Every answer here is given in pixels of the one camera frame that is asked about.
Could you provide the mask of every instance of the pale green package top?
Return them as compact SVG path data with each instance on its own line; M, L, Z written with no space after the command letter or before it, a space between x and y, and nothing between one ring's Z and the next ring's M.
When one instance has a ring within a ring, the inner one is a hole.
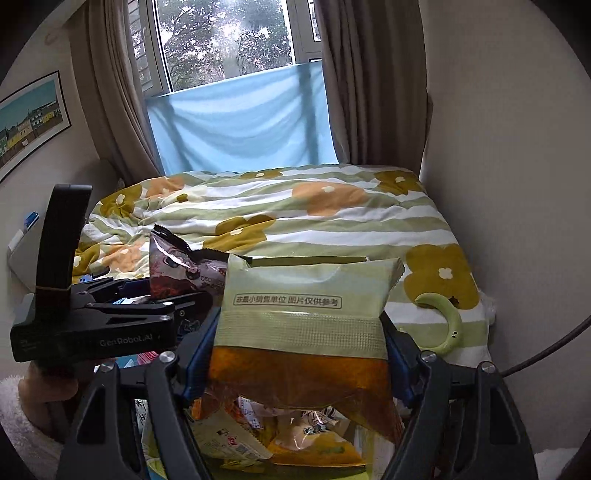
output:
M379 317L403 272L398 258L251 267L230 255L215 345L387 359Z

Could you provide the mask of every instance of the window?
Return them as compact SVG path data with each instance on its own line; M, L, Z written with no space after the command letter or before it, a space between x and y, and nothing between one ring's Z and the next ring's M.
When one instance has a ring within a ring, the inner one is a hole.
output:
M313 0L132 0L144 95L321 58Z

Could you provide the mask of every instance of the picture frame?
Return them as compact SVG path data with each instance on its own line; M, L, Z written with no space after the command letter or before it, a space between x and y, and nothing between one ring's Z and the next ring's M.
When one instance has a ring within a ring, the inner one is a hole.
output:
M0 101L0 182L71 125L59 70Z

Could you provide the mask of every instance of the floral striped blanket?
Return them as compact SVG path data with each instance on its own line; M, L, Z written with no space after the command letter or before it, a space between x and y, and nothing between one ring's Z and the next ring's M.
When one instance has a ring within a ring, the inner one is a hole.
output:
M193 249L401 258L405 273L386 306L392 321L421 347L439 345L447 335L445 319L413 300L441 293L460 309L464 324L460 348L446 359L469 366L489 359L489 326L466 258L407 170L324 165L146 180L96 205L76 252L74 280L104 266L115 278L148 276L156 223Z

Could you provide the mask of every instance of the human hand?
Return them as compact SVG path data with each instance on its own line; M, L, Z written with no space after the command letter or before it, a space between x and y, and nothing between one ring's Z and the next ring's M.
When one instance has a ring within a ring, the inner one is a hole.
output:
M77 392L77 379L44 375L35 362L29 364L25 378L18 383L22 412L46 435L51 435L52 428L47 402L69 400Z

